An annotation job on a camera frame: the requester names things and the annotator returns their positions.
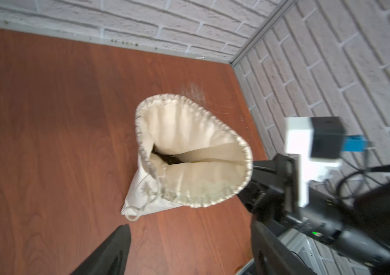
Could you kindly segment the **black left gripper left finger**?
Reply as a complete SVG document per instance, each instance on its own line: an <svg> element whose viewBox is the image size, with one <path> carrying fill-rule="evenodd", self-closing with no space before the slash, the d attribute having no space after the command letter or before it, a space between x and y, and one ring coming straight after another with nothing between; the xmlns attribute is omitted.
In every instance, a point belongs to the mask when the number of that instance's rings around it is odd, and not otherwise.
<svg viewBox="0 0 390 275"><path fill-rule="evenodd" d="M123 275L130 245L129 225L119 226L71 275Z"/></svg>

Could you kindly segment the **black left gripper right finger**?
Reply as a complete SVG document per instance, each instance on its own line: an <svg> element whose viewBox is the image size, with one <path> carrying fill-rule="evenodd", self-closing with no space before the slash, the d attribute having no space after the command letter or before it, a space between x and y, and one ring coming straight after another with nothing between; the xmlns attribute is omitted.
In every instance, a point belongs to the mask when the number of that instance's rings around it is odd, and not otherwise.
<svg viewBox="0 0 390 275"><path fill-rule="evenodd" d="M253 221L251 224L251 244L258 275L315 274L313 269L306 266L259 221Z"/></svg>

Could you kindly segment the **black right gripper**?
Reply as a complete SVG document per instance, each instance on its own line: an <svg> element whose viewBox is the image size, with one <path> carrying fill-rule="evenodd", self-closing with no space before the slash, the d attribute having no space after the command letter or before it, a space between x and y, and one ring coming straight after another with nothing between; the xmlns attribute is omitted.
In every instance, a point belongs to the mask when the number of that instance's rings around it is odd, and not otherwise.
<svg viewBox="0 0 390 275"><path fill-rule="evenodd" d="M249 184L238 194L244 207L276 236L295 229L323 244L346 244L355 230L341 204L308 189L309 202L298 206L298 169L293 158L277 154L255 161Z"/></svg>

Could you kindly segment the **cream cloth drawstring soil bag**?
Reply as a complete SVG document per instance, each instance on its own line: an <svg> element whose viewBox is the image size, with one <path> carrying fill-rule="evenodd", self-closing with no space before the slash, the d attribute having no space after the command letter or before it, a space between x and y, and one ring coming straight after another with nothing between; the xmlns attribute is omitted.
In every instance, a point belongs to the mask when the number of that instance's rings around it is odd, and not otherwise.
<svg viewBox="0 0 390 275"><path fill-rule="evenodd" d="M181 206L209 207L252 176L249 144L191 99L162 94L136 108L138 169L121 209L129 221Z"/></svg>

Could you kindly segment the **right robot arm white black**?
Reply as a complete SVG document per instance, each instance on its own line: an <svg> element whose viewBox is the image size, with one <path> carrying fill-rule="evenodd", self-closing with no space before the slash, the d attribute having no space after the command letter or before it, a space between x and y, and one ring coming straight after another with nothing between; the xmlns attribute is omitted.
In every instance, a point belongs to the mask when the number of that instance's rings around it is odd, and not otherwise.
<svg viewBox="0 0 390 275"><path fill-rule="evenodd" d="M390 165L359 174L390 173ZM310 275L313 270L282 244L279 237L295 229L341 255L366 265L374 275L390 275L390 182L347 205L340 194L309 191L309 204L297 206L295 160L277 155L255 161L250 183L238 194L253 215L252 252L259 275Z"/></svg>

